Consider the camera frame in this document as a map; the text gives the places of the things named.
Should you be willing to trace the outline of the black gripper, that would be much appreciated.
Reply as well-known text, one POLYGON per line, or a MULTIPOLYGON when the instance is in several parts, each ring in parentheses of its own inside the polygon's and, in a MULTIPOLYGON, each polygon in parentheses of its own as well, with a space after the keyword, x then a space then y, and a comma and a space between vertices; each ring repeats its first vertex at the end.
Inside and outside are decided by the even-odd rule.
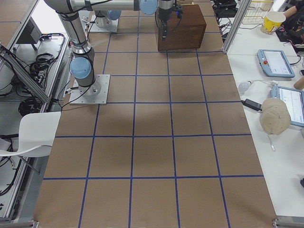
POLYGON ((158 8, 155 12, 155 22, 157 28, 161 27, 161 38, 166 39, 168 34, 168 20, 171 18, 172 12, 175 11, 175 7, 169 9, 158 8))

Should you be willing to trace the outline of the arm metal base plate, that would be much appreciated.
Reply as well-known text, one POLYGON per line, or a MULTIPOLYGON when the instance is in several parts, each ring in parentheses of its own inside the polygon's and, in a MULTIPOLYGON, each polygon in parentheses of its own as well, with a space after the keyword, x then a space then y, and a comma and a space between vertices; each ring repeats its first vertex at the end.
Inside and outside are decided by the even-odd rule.
POLYGON ((73 89, 70 93, 69 103, 71 105, 105 105, 110 84, 109 74, 95 75, 95 82, 89 88, 79 87, 78 82, 74 80, 73 89))
POLYGON ((108 26, 105 28, 99 28, 95 24, 95 14, 89 16, 87 21, 84 22, 84 32, 91 32, 91 33, 116 33, 118 29, 118 24, 114 26, 108 26))

